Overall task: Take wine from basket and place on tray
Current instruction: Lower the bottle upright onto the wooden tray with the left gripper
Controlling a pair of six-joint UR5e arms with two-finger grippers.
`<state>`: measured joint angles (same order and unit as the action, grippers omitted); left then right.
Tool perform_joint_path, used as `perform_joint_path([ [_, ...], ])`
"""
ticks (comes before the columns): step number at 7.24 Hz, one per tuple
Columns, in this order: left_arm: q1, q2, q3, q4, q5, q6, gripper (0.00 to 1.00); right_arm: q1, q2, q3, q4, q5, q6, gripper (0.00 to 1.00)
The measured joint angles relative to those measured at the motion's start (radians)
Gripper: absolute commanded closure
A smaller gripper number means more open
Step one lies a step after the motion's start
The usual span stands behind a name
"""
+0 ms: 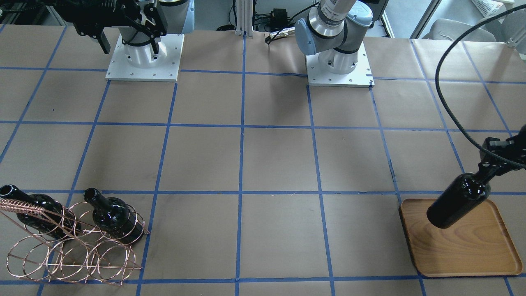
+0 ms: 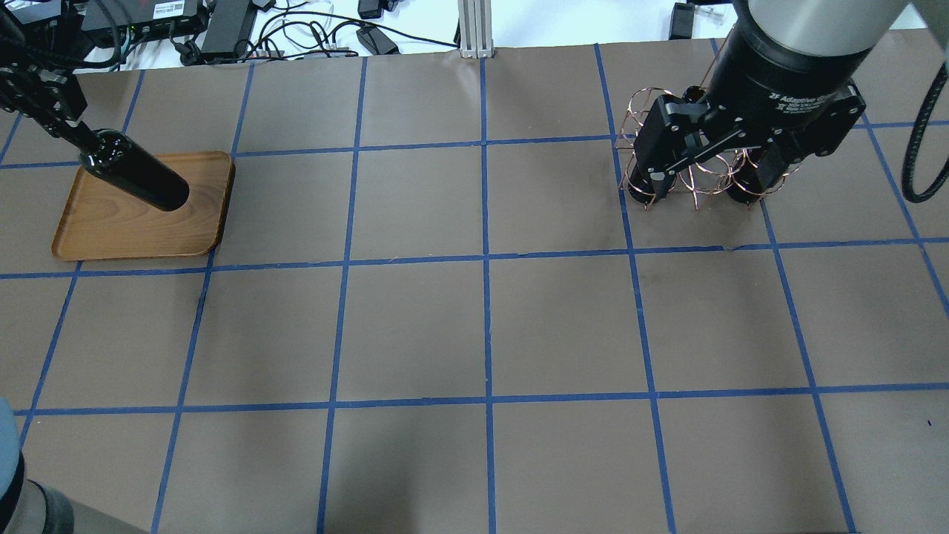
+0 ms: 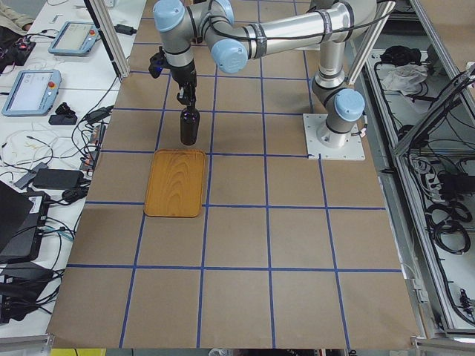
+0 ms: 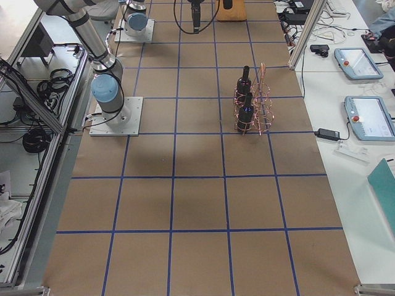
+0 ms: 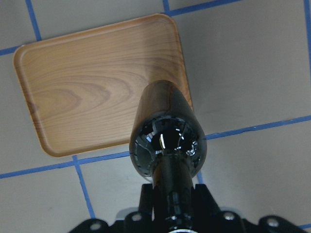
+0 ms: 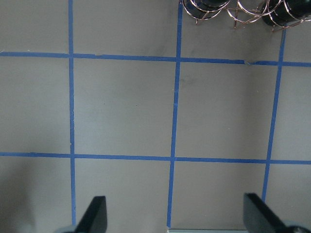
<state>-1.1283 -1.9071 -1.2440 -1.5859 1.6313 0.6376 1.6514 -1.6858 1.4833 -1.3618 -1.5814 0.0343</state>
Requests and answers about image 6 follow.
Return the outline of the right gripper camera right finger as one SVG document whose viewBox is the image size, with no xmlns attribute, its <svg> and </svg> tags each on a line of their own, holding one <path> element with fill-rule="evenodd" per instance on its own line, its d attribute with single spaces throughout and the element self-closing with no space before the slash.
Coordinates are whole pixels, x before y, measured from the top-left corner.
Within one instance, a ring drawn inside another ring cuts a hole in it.
<svg viewBox="0 0 311 233">
<path fill-rule="evenodd" d="M 243 223 L 249 233 L 281 233 L 287 228 L 255 193 L 243 196 Z"/>
</svg>

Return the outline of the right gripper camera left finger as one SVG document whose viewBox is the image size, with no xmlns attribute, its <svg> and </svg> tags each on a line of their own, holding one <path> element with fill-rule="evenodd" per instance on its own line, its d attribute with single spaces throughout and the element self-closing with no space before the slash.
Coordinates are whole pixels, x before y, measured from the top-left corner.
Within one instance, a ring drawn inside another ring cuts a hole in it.
<svg viewBox="0 0 311 233">
<path fill-rule="evenodd" d="M 96 196 L 75 228 L 76 233 L 105 233 L 107 230 L 107 208 L 105 196 Z"/>
</svg>

